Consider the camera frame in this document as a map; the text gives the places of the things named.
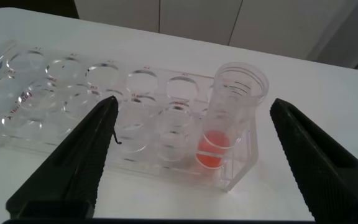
white table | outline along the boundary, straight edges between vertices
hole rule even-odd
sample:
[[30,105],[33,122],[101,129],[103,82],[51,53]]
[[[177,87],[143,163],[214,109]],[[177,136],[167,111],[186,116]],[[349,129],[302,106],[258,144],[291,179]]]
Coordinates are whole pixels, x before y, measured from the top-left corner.
[[[269,115],[276,98],[293,103],[358,158],[358,70],[4,8],[0,44],[9,39],[209,76],[226,62],[247,62],[269,79],[256,115],[259,161],[231,192],[105,172],[95,217],[312,220]],[[0,223],[9,218],[6,200],[45,158],[0,148]]]

test tube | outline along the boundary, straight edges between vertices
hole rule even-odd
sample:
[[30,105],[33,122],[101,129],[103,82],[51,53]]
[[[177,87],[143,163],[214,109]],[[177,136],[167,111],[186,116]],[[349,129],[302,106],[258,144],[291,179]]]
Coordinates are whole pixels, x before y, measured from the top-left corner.
[[203,167],[218,169],[224,164],[225,154],[241,139],[268,90],[266,76],[249,64],[233,62],[219,68],[196,152]]

clear acrylic rack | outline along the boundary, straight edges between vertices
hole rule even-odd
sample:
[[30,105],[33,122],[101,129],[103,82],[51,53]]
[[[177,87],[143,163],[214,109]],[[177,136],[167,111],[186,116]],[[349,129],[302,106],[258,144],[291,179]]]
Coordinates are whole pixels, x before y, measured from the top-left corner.
[[105,169],[231,190],[258,158],[255,120],[218,169],[195,158],[213,78],[28,47],[0,47],[0,145],[50,154],[100,100],[119,101]]

white wall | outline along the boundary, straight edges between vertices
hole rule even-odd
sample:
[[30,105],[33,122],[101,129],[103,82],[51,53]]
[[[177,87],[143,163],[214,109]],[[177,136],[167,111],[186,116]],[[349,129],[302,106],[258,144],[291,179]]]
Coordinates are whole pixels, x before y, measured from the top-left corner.
[[358,0],[75,0],[75,3],[80,19],[84,20],[320,61],[323,55],[329,55],[326,52],[329,41]]
[[75,0],[80,19],[158,32],[159,0]]
[[160,33],[227,45],[241,0],[161,0]]
[[306,59],[348,1],[243,0],[229,45]]

red liquid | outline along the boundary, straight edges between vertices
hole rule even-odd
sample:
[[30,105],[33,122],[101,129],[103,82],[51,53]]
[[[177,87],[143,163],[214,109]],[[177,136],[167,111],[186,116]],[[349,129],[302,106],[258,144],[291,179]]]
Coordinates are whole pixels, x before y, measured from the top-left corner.
[[[221,147],[229,147],[230,140],[229,138],[221,131],[208,131],[204,133],[205,137],[214,145]],[[211,152],[215,154],[224,155],[226,153],[225,149],[211,145],[204,136],[201,137],[198,142],[198,150],[204,152]],[[210,168],[220,167],[222,158],[196,154],[197,159],[202,163],[202,165]]]

